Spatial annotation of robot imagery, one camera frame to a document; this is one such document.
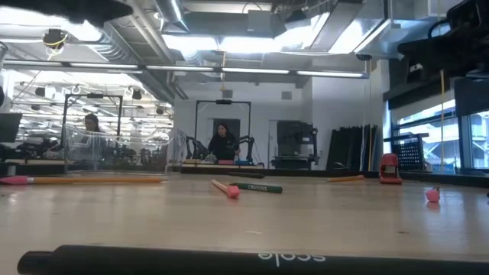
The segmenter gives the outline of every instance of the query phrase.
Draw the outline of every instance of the ceiling light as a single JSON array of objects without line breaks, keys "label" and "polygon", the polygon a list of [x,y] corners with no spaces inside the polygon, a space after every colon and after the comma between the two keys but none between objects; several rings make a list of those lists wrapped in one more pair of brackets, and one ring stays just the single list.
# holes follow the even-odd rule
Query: ceiling light
[{"label": "ceiling light", "polygon": [[363,42],[360,43],[360,45],[358,45],[358,47],[356,47],[356,49],[354,49],[353,51],[355,53],[358,53],[359,51],[363,50],[370,42],[372,42],[379,34],[381,34],[381,32],[383,30],[385,30],[385,28],[387,28],[387,26],[390,25],[390,19],[387,19],[384,23],[382,23],[382,25],[377,29],[375,30],[371,35],[369,35],[367,37],[367,39],[365,39]]},{"label": "ceiling light", "polygon": [[138,65],[110,64],[110,63],[71,63],[73,67],[100,68],[100,69],[137,69]]},{"label": "ceiling light", "polygon": [[22,65],[22,66],[63,66],[61,62],[53,61],[26,61],[26,60],[5,60],[4,65]]},{"label": "ceiling light", "polygon": [[148,70],[171,70],[179,72],[213,72],[212,67],[201,66],[146,66]]},{"label": "ceiling light", "polygon": [[223,73],[270,73],[288,74],[289,70],[246,69],[246,68],[222,68]]},{"label": "ceiling light", "polygon": [[363,78],[363,73],[343,73],[343,72],[312,72],[312,71],[297,71],[299,76],[323,76],[323,77],[345,77],[345,78]]},{"label": "ceiling light", "polygon": [[83,106],[82,109],[85,109],[85,110],[90,111],[90,112],[98,112],[99,111],[98,108],[92,107],[92,106]]},{"label": "ceiling light", "polygon": [[82,89],[79,87],[78,84],[76,84],[73,88],[71,88],[71,93],[74,95],[78,95]]},{"label": "ceiling light", "polygon": [[162,35],[170,49],[176,50],[217,50],[218,45],[214,37]]},{"label": "ceiling light", "polygon": [[272,38],[226,37],[219,49],[229,53],[271,53],[280,51],[280,45]]}]

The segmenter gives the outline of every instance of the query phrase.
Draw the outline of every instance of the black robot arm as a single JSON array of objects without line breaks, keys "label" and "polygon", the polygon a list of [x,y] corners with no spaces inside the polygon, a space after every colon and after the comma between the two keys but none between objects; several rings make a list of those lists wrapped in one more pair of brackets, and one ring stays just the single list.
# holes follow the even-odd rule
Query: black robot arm
[{"label": "black robot arm", "polygon": [[[192,141],[193,153],[190,150],[189,142]],[[194,137],[186,137],[186,159],[200,159],[203,160],[209,154],[209,150],[202,144],[202,142],[196,140]]]},{"label": "black robot arm", "polygon": [[246,154],[246,160],[249,162],[253,162],[253,145],[254,145],[254,137],[252,136],[244,136],[238,139],[238,144],[248,143],[248,153]]}]

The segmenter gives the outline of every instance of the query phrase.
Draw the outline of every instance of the marker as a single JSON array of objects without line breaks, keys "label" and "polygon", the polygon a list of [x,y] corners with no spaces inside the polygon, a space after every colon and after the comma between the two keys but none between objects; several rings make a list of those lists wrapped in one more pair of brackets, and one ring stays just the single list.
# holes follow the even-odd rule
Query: marker
[{"label": "marker", "polygon": [[261,184],[251,184],[251,183],[231,183],[230,186],[237,186],[239,189],[259,191],[266,193],[276,193],[281,194],[283,192],[280,186],[266,186]]},{"label": "marker", "polygon": [[19,274],[487,274],[488,262],[64,245],[29,251]]}]

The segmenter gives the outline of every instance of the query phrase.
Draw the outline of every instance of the wooden table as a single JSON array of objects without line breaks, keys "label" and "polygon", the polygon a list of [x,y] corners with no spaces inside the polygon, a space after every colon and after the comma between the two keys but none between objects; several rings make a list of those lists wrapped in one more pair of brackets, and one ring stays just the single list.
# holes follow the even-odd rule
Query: wooden table
[{"label": "wooden table", "polygon": [[[284,193],[230,200],[213,177]],[[431,188],[179,174],[165,184],[0,186],[0,266],[16,274],[25,251],[61,244],[489,261],[487,189],[441,186],[433,205]]]}]

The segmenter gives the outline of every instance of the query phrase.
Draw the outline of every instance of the cable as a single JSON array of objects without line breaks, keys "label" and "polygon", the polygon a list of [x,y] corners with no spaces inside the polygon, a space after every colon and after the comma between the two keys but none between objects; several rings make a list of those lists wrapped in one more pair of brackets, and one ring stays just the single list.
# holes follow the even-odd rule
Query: cable
[{"label": "cable", "polygon": [[[369,61],[370,63],[370,75],[372,75],[372,60]],[[372,168],[372,78],[368,79],[369,85],[370,85],[370,99],[368,100],[369,104],[369,109],[370,109],[370,121],[368,123],[368,127],[370,128],[370,148],[368,149],[368,171],[371,171]]]},{"label": "cable", "polygon": [[248,1],[248,2],[246,2],[246,4],[244,4],[244,7],[243,7],[243,9],[241,10],[241,13],[244,13],[244,12],[245,12],[245,8],[246,8],[246,7],[248,6],[248,4],[250,4],[250,3],[253,3],[254,5],[256,5],[256,6],[257,6],[257,7],[260,9],[260,11],[263,11],[263,8],[261,8],[261,6],[260,6],[259,4],[257,4],[257,2],[255,2],[255,1]]},{"label": "cable", "polygon": [[63,43],[64,41],[66,41],[67,38],[68,38],[68,34],[65,34],[65,36],[63,37],[63,39],[61,39],[61,40],[59,40],[57,42],[54,42],[54,43],[46,43],[46,42],[43,42],[43,43],[46,46],[57,46],[57,45]]}]

